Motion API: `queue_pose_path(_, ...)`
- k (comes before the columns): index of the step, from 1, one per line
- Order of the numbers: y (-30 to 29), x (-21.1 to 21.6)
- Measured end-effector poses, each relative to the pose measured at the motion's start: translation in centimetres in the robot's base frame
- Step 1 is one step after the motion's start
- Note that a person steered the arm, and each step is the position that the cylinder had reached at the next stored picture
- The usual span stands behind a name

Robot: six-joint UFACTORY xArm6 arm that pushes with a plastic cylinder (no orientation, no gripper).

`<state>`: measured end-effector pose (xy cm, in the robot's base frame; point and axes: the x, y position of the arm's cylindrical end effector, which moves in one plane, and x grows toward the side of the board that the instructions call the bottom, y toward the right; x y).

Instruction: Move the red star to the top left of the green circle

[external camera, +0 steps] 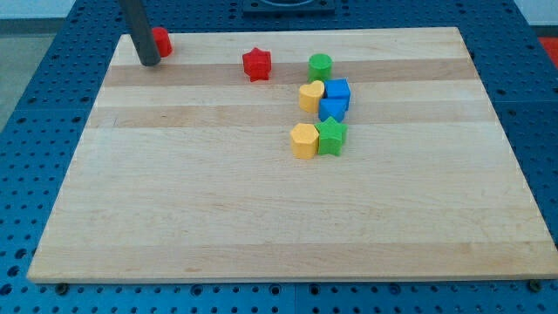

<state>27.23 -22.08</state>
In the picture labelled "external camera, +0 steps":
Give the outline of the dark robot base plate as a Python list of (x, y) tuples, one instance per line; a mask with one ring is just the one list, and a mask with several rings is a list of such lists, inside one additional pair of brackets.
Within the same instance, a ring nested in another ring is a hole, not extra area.
[(335, 8), (335, 0), (242, 0), (244, 16), (332, 13)]

